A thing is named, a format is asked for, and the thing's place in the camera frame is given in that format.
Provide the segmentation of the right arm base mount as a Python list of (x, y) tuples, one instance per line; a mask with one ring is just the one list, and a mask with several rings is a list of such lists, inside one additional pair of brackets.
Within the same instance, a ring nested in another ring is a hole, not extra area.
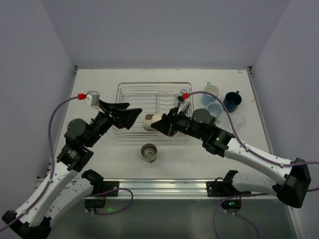
[(230, 170), (224, 178), (218, 177), (214, 181), (206, 182), (208, 197), (230, 197), (251, 194), (251, 191), (238, 191), (233, 185), (233, 178), (238, 173), (237, 170)]

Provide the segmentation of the pale blue small cup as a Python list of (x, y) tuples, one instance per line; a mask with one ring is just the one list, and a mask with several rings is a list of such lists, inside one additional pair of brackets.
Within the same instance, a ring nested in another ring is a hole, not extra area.
[(210, 113), (210, 115), (212, 115), (213, 117), (215, 117), (216, 123), (220, 123), (220, 117), (223, 113), (223, 107), (218, 104), (218, 103), (209, 103), (206, 106), (206, 109), (208, 110), (208, 112)]

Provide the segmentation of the light blue mug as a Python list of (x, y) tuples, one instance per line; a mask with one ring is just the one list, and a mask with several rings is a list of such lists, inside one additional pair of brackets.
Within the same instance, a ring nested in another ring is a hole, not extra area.
[(207, 82), (206, 86), (204, 87), (202, 95), (202, 103), (206, 106), (209, 103), (215, 102), (216, 98), (212, 95), (218, 96), (219, 95), (219, 88), (216, 85), (213, 85), (211, 82)]

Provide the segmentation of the large dark blue mug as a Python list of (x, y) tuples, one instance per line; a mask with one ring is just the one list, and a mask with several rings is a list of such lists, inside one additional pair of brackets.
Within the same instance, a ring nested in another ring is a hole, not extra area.
[(239, 91), (228, 92), (223, 100), (223, 104), (229, 113), (235, 112), (241, 103), (242, 97), (239, 94)]

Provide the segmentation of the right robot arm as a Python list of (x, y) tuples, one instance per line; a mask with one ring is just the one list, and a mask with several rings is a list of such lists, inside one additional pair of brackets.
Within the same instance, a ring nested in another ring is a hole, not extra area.
[(238, 140), (234, 134), (217, 127), (215, 117), (206, 109), (197, 109), (187, 117), (173, 108), (168, 114), (155, 114), (150, 119), (150, 127), (166, 136), (180, 132), (194, 137), (202, 141), (207, 152), (243, 163), (261, 173), (257, 177), (240, 174), (237, 170), (228, 171), (222, 181), (213, 186), (221, 190), (223, 196), (257, 192), (276, 196), (293, 208), (303, 205), (311, 182), (304, 160), (280, 158)]

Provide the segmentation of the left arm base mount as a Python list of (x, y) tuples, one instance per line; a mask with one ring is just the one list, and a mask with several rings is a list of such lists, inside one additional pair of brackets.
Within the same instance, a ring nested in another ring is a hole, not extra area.
[(109, 194), (111, 197), (116, 197), (118, 195), (119, 181), (105, 181), (103, 176), (92, 169), (84, 171), (81, 178), (88, 180), (93, 186), (89, 196), (106, 197)]

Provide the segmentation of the beige brown cup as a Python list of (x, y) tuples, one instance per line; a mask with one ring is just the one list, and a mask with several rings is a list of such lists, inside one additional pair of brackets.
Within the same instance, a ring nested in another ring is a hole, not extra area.
[(156, 129), (152, 128), (152, 123), (155, 123), (162, 119), (163, 114), (147, 114), (143, 118), (143, 129), (146, 131), (157, 131)]
[(153, 163), (157, 159), (157, 147), (154, 144), (147, 143), (141, 148), (141, 155), (144, 161)]

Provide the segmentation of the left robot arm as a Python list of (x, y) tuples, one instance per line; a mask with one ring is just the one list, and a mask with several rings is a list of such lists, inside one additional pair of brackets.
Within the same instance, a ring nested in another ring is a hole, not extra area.
[(120, 187), (107, 186), (104, 178), (94, 170), (82, 173), (72, 183), (93, 156), (90, 148), (111, 127), (130, 129), (141, 114), (141, 108), (130, 109), (129, 103), (110, 104), (99, 101), (99, 112), (91, 123), (72, 120), (64, 135), (65, 145), (60, 154), (52, 158), (51, 171), (29, 199), (15, 211), (2, 217), (22, 239), (45, 239), (53, 222), (84, 197), (116, 196)]

